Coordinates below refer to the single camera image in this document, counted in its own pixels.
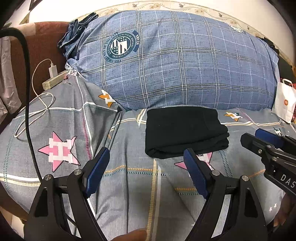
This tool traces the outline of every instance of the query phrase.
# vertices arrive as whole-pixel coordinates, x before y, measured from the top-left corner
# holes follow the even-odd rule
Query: black cable
[[[30,78],[31,78],[31,75],[30,75],[30,55],[29,55],[28,44],[27,44],[26,38],[23,35],[23,33],[16,28],[1,29],[0,30],[0,38],[6,37],[6,36],[16,37],[20,41],[21,46],[22,46],[22,51],[24,53],[25,68],[26,68],[26,109],[25,109],[26,135],[27,135],[27,140],[28,140],[31,156],[32,156],[32,160],[34,163],[34,167],[35,167],[38,179],[40,182],[42,182],[42,176],[41,176],[39,168],[38,168],[32,140],[31,140],[31,136],[30,136],[30,131],[29,131],[29,106],[30,106]],[[75,222],[67,214],[66,214],[66,216],[67,216],[67,219],[75,227],[77,227]]]

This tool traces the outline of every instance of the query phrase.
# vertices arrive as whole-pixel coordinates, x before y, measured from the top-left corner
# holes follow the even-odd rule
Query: bed
[[[185,239],[202,209],[204,199],[182,158],[160,160],[144,151],[147,110],[172,105],[217,109],[230,133],[229,147],[201,158],[225,176],[249,176],[266,222],[272,221],[284,193],[264,178],[260,159],[239,142],[243,133],[258,128],[296,137],[294,127],[270,110],[279,70],[278,57],[265,42],[213,19],[153,9],[94,18],[74,36],[67,39],[70,49],[61,47],[70,74],[49,90],[55,101],[30,134],[42,177],[68,175],[101,147],[110,150],[100,187],[89,199],[108,240],[145,227],[155,240]],[[40,108],[42,103],[33,102],[30,112]],[[0,180],[28,212],[40,182],[25,133],[14,138],[23,119],[21,112],[1,133],[8,143],[0,146]],[[71,144],[70,161],[50,161],[50,139]],[[214,236],[222,231],[229,200]],[[73,217],[67,199],[65,210]]]

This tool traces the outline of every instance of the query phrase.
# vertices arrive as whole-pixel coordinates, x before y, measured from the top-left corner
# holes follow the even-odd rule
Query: blue plaid pillowcase
[[[126,11],[89,23],[68,62],[124,108],[271,108],[278,57],[226,23],[174,11]]]

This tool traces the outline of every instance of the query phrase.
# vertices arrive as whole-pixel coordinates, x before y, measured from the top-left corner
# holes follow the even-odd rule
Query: blue jeans
[[[88,24],[97,17],[98,15],[93,12],[80,22],[75,19],[69,23],[68,31],[57,44],[57,47],[63,50],[63,55],[66,59],[76,57],[80,36],[83,34]]]

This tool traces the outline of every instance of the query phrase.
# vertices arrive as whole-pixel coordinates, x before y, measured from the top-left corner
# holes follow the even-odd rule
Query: folded black cloth
[[[229,133],[214,109],[195,106],[166,107],[147,111],[145,153],[165,159],[226,149]]]

